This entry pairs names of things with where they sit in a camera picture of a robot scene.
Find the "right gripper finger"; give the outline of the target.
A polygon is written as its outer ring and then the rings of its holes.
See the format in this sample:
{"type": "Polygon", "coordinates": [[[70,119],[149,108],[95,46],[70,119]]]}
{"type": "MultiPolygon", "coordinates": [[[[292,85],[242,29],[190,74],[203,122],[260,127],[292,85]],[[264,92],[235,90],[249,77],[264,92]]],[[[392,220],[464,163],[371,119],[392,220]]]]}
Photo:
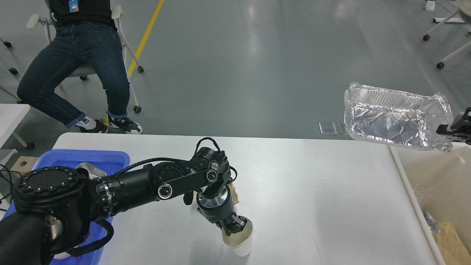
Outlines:
{"type": "Polygon", "coordinates": [[[471,144],[471,108],[458,115],[452,124],[440,124],[436,130],[439,135],[449,135],[464,140],[466,144],[471,144]]]}

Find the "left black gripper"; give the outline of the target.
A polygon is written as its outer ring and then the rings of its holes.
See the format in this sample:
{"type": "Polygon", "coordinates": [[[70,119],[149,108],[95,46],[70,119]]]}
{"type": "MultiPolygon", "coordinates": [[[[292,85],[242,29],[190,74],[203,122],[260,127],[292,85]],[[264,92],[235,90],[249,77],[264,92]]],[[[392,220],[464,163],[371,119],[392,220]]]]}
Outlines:
{"type": "Polygon", "coordinates": [[[202,193],[197,193],[196,202],[204,218],[211,223],[222,225],[223,236],[242,232],[249,221],[245,216],[235,214],[234,202],[228,188],[223,188],[213,198],[206,198],[202,193]]]}

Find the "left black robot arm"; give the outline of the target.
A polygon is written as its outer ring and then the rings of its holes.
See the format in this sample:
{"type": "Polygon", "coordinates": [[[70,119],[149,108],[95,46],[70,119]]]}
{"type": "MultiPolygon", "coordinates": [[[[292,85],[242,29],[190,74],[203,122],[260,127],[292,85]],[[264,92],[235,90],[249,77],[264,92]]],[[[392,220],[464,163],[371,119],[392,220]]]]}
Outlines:
{"type": "Polygon", "coordinates": [[[235,171],[218,146],[197,146],[190,160],[150,158],[93,179],[84,168],[32,170],[10,186],[16,211],[1,221],[1,264],[48,265],[63,252],[96,251],[113,237],[107,218],[180,195],[186,205],[196,195],[197,211],[240,245],[253,225],[234,210],[235,171]]]}

